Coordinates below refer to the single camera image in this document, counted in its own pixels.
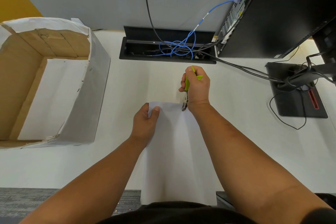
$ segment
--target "monitor stand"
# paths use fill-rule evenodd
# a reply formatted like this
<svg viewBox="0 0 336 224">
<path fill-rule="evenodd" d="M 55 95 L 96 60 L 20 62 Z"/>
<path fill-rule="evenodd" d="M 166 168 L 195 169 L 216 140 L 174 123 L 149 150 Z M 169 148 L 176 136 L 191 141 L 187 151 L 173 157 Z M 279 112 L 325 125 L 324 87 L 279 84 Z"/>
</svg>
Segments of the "monitor stand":
<svg viewBox="0 0 336 224">
<path fill-rule="evenodd" d="M 270 77 L 285 79 L 293 75 L 293 68 L 297 64 L 268 62 L 266 65 Z M 307 90 L 294 90 L 291 92 L 278 89 L 277 82 L 271 82 L 273 95 L 279 115 L 289 117 L 328 118 L 327 112 L 321 101 L 320 95 L 313 87 Z"/>
</svg>

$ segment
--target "person's left hand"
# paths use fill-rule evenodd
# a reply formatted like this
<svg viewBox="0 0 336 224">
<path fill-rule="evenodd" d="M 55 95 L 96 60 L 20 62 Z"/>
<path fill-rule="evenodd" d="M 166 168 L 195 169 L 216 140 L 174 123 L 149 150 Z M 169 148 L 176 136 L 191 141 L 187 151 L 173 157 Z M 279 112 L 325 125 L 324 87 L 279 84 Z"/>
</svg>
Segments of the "person's left hand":
<svg viewBox="0 0 336 224">
<path fill-rule="evenodd" d="M 156 121 L 158 120 L 160 114 L 160 107 L 156 106 L 152 110 L 152 114 L 148 117 L 149 103 L 145 103 L 140 110 L 134 115 L 133 118 L 133 129 L 131 137 L 143 140 L 145 146 L 152 139 Z"/>
</svg>

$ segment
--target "table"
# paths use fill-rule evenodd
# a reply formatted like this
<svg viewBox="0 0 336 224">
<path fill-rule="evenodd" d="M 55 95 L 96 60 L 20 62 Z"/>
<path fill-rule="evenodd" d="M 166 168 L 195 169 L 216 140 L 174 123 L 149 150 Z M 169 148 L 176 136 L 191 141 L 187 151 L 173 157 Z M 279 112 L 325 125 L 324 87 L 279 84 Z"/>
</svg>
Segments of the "table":
<svg viewBox="0 0 336 224">
<path fill-rule="evenodd" d="M 181 76 L 192 63 L 119 60 L 122 31 L 97 31 L 96 36 L 111 56 L 104 101 L 95 142 L 0 151 L 0 187 L 61 188 L 128 138 L 135 112 L 145 102 L 182 102 Z M 303 63 L 316 53 L 312 40 L 300 46 L 291 63 Z M 270 59 L 226 59 L 266 71 Z M 321 63 L 317 57 L 314 63 Z M 268 102 L 270 83 L 225 64 L 203 64 L 211 79 L 210 103 L 241 132 L 284 166 L 313 192 L 336 192 L 336 87 L 320 79 L 317 88 L 328 119 L 307 119 L 294 130 L 275 118 Z M 304 118 L 281 117 L 299 127 Z M 141 189 L 142 155 L 126 189 Z M 223 190 L 216 178 L 216 190 Z"/>
</svg>

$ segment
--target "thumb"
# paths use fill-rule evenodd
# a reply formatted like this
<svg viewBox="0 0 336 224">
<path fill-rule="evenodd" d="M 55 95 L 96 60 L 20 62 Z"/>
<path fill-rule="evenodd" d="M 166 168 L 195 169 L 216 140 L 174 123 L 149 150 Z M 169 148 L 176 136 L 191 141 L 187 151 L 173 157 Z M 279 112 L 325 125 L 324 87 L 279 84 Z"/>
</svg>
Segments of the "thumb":
<svg viewBox="0 0 336 224">
<path fill-rule="evenodd" d="M 149 119 L 156 123 L 156 121 L 158 120 L 159 114 L 160 114 L 160 107 L 156 106 L 152 110 L 152 114 L 150 115 Z"/>
<path fill-rule="evenodd" d="M 197 76 L 191 67 L 187 67 L 187 69 L 185 70 L 185 74 L 187 75 L 188 80 L 191 83 L 195 83 L 198 81 Z"/>
</svg>

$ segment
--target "blue ethernet cable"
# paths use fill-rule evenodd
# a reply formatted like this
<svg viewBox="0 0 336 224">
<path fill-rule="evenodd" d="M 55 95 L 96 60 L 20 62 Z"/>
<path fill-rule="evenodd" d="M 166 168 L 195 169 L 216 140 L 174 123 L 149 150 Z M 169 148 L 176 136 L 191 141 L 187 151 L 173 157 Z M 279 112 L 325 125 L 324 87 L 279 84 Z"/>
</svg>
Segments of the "blue ethernet cable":
<svg viewBox="0 0 336 224">
<path fill-rule="evenodd" d="M 197 24 L 197 26 L 195 27 L 194 30 L 190 31 L 188 36 L 182 40 L 182 41 L 173 41 L 173 42 L 170 42 L 170 41 L 164 41 L 164 42 L 160 42 L 159 43 L 159 50 L 161 51 L 162 54 L 157 54 L 157 55 L 151 55 L 151 56 L 165 56 L 165 55 L 169 55 L 170 57 L 175 54 L 175 55 L 178 55 L 178 56 L 186 56 L 188 55 L 189 53 L 191 53 L 191 59 L 194 58 L 194 53 L 192 51 L 192 49 L 195 47 L 195 44 L 196 44 L 196 33 L 195 33 L 195 30 L 198 28 L 198 26 L 203 22 L 203 20 L 205 19 L 205 17 L 208 16 L 209 13 L 211 13 L 213 10 L 215 10 L 217 7 L 221 6 L 221 5 L 224 5 L 226 3 L 230 3 L 230 2 L 234 2 L 234 3 L 240 3 L 242 0 L 229 0 L 229 1 L 225 1 L 223 3 L 220 3 L 216 6 L 214 6 L 210 11 L 208 11 L 208 13 L 201 19 L 201 21 Z M 188 38 L 194 34 L 194 43 L 192 45 L 192 47 L 190 48 L 189 46 L 187 46 L 187 40 Z M 170 47 L 172 47 L 172 49 L 170 50 L 169 53 L 165 53 L 163 52 L 163 50 L 161 49 L 161 45 L 162 44 L 168 44 Z M 176 48 L 186 48 L 189 50 L 189 52 L 185 53 L 185 54 L 179 54 L 178 53 L 178 50 L 175 50 Z"/>
</svg>

